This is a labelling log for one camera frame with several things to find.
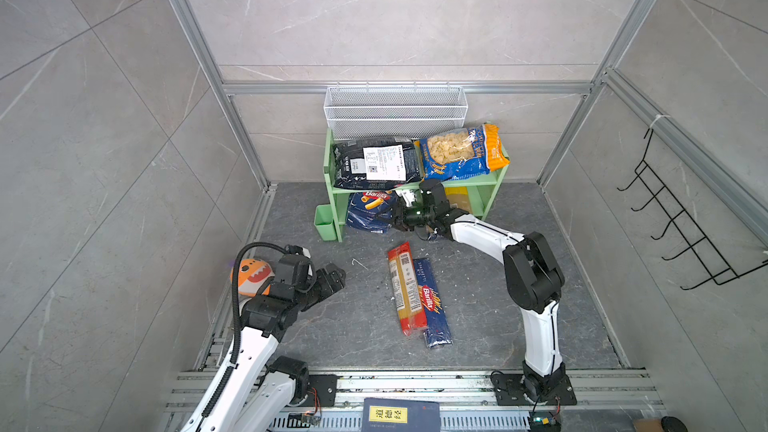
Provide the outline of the blue Barilla pasta box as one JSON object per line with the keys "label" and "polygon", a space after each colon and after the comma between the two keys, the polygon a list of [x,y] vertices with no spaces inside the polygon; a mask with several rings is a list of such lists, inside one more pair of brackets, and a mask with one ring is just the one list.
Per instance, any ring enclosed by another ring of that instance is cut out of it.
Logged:
{"label": "blue Barilla pasta box", "polygon": [[392,191],[355,192],[350,195],[345,224],[356,230],[384,234],[392,228],[397,196]]}

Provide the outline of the yellow spaghetti packet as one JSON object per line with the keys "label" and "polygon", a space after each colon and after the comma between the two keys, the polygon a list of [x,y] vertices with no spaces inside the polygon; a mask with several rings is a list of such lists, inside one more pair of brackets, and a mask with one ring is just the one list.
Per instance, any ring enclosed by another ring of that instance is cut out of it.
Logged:
{"label": "yellow spaghetti packet", "polygon": [[472,212],[469,192],[466,187],[446,188],[445,193],[451,208],[462,209],[467,213]]}

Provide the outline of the black pasta bag white label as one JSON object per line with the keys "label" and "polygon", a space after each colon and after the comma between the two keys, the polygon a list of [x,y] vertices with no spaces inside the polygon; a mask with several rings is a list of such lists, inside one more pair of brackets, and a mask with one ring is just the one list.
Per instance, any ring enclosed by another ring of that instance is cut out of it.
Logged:
{"label": "black pasta bag white label", "polygon": [[422,180],[416,145],[402,137],[337,142],[332,158],[333,185],[340,189],[388,191]]}

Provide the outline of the blue spaghetti packet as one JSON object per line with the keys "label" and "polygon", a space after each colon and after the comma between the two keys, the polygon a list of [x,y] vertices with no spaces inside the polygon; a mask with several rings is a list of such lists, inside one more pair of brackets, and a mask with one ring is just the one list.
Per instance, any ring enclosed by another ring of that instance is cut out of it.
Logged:
{"label": "blue spaghetti packet", "polygon": [[431,262],[427,258],[418,258],[414,265],[421,304],[427,320],[427,328],[424,331],[426,345],[430,349],[450,345],[453,338]]}

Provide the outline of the red spaghetti packet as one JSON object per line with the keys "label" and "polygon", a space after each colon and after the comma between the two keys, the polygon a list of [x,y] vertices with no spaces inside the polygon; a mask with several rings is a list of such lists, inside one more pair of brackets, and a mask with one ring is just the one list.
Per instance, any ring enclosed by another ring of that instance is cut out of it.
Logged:
{"label": "red spaghetti packet", "polygon": [[395,306],[405,336],[423,332],[427,318],[422,306],[410,244],[405,242],[388,251]]}

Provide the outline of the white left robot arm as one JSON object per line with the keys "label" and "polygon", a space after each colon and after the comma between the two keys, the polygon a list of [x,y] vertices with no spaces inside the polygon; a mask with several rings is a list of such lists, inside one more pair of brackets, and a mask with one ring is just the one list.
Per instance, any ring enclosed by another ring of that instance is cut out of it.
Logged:
{"label": "white left robot arm", "polygon": [[265,431],[285,407],[317,399],[306,363],[272,356],[301,312],[345,287],[346,272],[332,263],[316,269],[304,253],[284,255],[271,270],[234,306],[232,345],[184,431]]}

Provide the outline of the blue orange shell pasta bag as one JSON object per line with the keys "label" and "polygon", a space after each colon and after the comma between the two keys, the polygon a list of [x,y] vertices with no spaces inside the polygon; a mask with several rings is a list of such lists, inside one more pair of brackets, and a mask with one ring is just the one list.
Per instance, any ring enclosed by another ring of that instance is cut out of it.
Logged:
{"label": "blue orange shell pasta bag", "polygon": [[433,135],[420,146],[425,179],[467,180],[510,164],[499,128],[490,123]]}

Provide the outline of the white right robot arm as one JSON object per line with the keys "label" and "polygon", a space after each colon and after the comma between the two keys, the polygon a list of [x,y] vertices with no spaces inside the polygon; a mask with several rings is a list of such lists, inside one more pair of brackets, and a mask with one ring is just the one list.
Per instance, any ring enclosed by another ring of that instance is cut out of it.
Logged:
{"label": "white right robot arm", "polygon": [[453,207],[437,179],[421,182],[416,199],[399,198],[392,219],[400,230],[429,228],[503,265],[508,294],[522,314],[526,348],[521,373],[490,374],[497,403],[575,405],[559,349],[558,311],[565,278],[546,238],[538,232],[510,232]]}

